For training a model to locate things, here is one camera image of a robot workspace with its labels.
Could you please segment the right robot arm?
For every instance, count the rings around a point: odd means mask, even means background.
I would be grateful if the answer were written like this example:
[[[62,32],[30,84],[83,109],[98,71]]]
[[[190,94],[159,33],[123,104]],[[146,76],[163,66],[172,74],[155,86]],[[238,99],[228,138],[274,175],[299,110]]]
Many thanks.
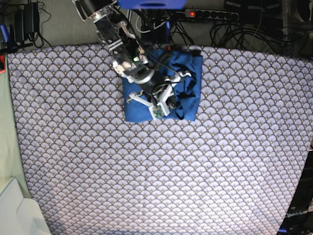
[[[191,73],[169,66],[169,52],[153,56],[136,35],[129,18],[116,8],[116,1],[75,0],[73,3],[83,21],[93,21],[100,41],[113,54],[115,72],[140,87],[140,91],[128,95],[127,103],[146,106],[154,120],[169,116],[176,107],[174,86]]]

